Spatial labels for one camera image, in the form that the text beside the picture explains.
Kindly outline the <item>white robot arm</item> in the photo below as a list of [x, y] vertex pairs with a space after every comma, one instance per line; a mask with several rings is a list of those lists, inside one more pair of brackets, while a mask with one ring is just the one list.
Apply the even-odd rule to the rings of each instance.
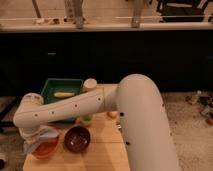
[[28, 93], [13, 123], [24, 140], [34, 142], [49, 122], [111, 111], [119, 113], [131, 171], [181, 171], [161, 93], [142, 74], [50, 104], [41, 95]]

